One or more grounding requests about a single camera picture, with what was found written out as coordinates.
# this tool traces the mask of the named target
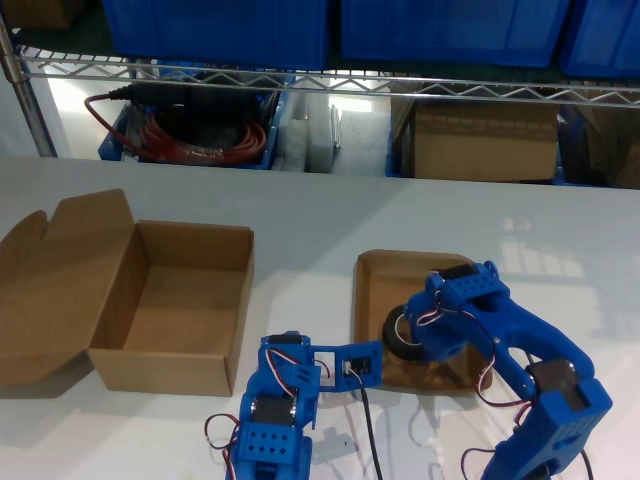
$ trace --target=table surface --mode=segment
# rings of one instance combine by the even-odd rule
[[[222,479],[203,421],[237,413],[259,338],[295,329],[316,344],[348,343],[355,262],[380,248],[494,260],[515,301],[581,346],[613,398],[587,444],[595,478],[637,479],[639,192],[0,158],[0,235],[63,198],[116,187],[136,219],[255,231],[239,388],[230,399],[109,392],[93,372],[57,399],[0,400],[0,478]],[[472,396],[369,396],[386,480],[460,479],[466,448],[492,448],[513,427],[513,409]],[[513,398],[501,380],[487,396]],[[374,479],[362,405],[350,395],[324,396],[307,434],[312,479]],[[488,460],[470,455],[469,478]],[[559,478],[586,480],[584,465]]]

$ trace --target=cardboard box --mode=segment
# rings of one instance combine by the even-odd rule
[[[3,0],[10,28],[70,30],[93,0]]]
[[[636,140],[627,153],[614,187],[640,189],[640,140]]]
[[[553,177],[557,157],[553,106],[417,105],[415,176],[513,182]]]
[[[122,190],[63,200],[0,243],[0,394],[107,388],[229,396],[253,279],[253,232],[134,223]]]
[[[371,250],[360,255],[356,264],[355,341],[380,340],[389,312],[423,290],[430,271],[465,263],[473,262],[443,253]],[[401,360],[385,348],[382,383],[411,391],[468,394],[475,392],[486,365],[473,346],[445,363],[429,365]],[[482,388],[489,388],[491,381],[489,372]]]

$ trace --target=black wheel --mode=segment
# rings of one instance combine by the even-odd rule
[[[398,330],[399,322],[404,320],[404,305],[398,305],[389,312],[382,327],[382,341],[396,357],[415,361],[422,358],[422,346],[403,338]]]

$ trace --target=storage shelf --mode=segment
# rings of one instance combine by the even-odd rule
[[[33,78],[182,82],[201,88],[640,108],[640,86],[624,83],[475,81],[382,71],[312,72],[244,70],[193,63],[161,65],[155,60],[130,61],[120,57],[55,53],[33,47],[22,47],[20,53]],[[292,75],[295,80],[288,83]]]

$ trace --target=blue 3d-printed part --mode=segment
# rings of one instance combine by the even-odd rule
[[[304,436],[303,429],[309,423],[315,427],[320,392],[359,389],[356,376],[347,372],[349,366],[365,388],[380,385],[382,348],[379,341],[313,346],[309,337],[298,332],[264,337],[258,370],[249,379],[242,397],[237,442],[231,449],[237,480],[308,480],[312,442]],[[295,392],[294,398],[287,396],[271,370],[269,350],[299,362],[292,364],[278,355],[272,357],[282,381]],[[320,384],[322,367],[315,363],[315,354],[320,352],[334,354],[334,385]],[[231,480],[230,472],[226,478]]]
[[[495,355],[494,368],[532,407],[522,426],[496,447],[482,480],[547,480],[580,454],[612,401],[594,378],[591,359],[557,328],[511,300],[492,262],[460,268],[431,274],[425,290],[405,305],[411,342],[421,344],[424,362],[445,361],[469,343],[488,361]],[[419,321],[434,310],[442,316]],[[509,348],[539,361],[523,368]],[[542,377],[536,381],[536,366],[558,361],[566,362],[570,373],[567,388],[562,382],[563,389],[545,387]],[[555,385],[556,371],[551,372],[546,378]]]

